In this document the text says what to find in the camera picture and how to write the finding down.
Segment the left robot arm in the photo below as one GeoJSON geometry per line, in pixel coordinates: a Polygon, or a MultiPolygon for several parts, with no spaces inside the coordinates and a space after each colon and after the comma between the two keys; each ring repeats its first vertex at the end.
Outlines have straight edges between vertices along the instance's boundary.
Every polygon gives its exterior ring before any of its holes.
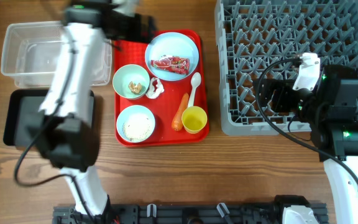
{"type": "Polygon", "coordinates": [[[70,1],[62,15],[62,47],[48,93],[26,118],[29,147],[60,171],[75,199],[72,219],[111,223],[114,213],[95,168],[99,135],[88,124],[91,73],[106,44],[148,44],[157,30],[151,16],[136,13],[136,1],[70,1]]]}

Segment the white rice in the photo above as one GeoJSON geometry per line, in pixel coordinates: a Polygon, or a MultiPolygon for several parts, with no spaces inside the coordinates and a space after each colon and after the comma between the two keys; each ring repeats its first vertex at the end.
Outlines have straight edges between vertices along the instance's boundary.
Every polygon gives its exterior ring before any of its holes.
{"type": "Polygon", "coordinates": [[[154,130],[154,122],[142,113],[132,114],[123,124],[123,132],[130,142],[146,140],[154,130]]]}

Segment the orange carrot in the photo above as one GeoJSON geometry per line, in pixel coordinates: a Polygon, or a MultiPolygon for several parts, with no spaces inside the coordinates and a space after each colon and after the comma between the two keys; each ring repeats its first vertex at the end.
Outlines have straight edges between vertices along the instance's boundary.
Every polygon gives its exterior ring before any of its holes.
{"type": "Polygon", "coordinates": [[[175,113],[173,120],[172,120],[172,129],[174,131],[180,131],[183,128],[183,123],[181,121],[181,117],[183,112],[187,109],[188,107],[188,100],[189,100],[189,94],[185,93],[181,99],[180,105],[177,109],[177,112],[175,113]]]}

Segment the red snack wrapper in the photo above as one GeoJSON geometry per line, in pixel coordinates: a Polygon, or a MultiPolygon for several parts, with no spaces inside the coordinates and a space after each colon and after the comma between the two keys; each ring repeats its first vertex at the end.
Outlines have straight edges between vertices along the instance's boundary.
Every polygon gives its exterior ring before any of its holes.
{"type": "Polygon", "coordinates": [[[151,60],[150,65],[159,70],[165,70],[179,75],[188,75],[190,60],[173,55],[163,55],[158,60],[151,60]]]}

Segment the small white tissue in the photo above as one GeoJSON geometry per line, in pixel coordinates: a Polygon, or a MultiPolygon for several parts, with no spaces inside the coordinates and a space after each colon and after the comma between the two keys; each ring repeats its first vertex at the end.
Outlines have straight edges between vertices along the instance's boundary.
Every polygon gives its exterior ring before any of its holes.
{"type": "Polygon", "coordinates": [[[149,83],[149,89],[146,92],[146,97],[149,99],[158,98],[165,91],[162,82],[159,78],[151,78],[149,83]]]}

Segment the brown food scrap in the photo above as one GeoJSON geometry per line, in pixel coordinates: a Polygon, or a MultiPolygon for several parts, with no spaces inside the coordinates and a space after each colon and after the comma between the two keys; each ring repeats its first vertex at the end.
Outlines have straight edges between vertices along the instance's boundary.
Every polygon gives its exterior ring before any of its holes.
{"type": "Polygon", "coordinates": [[[142,84],[141,83],[135,84],[134,82],[130,82],[128,88],[133,94],[139,95],[140,92],[142,91],[142,84]]]}

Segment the mint green bowl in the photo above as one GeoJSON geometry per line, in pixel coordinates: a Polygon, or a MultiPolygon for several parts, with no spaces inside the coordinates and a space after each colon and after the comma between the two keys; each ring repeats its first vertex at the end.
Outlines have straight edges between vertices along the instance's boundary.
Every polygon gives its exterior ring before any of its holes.
{"type": "Polygon", "coordinates": [[[146,69],[140,65],[128,64],[119,68],[112,79],[112,85],[115,92],[128,100],[137,100],[145,95],[149,89],[150,77],[146,69]],[[130,82],[142,84],[142,91],[139,95],[133,94],[128,85],[130,82]]]}

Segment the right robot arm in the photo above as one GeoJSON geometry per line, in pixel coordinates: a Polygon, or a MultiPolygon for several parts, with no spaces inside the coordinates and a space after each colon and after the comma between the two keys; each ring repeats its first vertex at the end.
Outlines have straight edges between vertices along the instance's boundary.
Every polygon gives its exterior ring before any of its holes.
{"type": "Polygon", "coordinates": [[[338,223],[358,223],[358,97],[357,70],[343,65],[323,68],[312,89],[294,90],[293,80],[260,76],[254,82],[259,108],[272,102],[276,112],[294,112],[311,128],[312,145],[286,132],[291,141],[319,154],[329,179],[338,223]]]}

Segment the light blue rice bowl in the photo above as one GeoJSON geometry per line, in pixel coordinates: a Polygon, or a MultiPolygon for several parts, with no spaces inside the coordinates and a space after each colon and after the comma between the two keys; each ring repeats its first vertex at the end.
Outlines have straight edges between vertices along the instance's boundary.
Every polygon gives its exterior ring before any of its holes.
{"type": "Polygon", "coordinates": [[[118,135],[129,143],[140,143],[151,137],[156,126],[154,114],[146,107],[133,105],[119,113],[116,120],[118,135]]]}

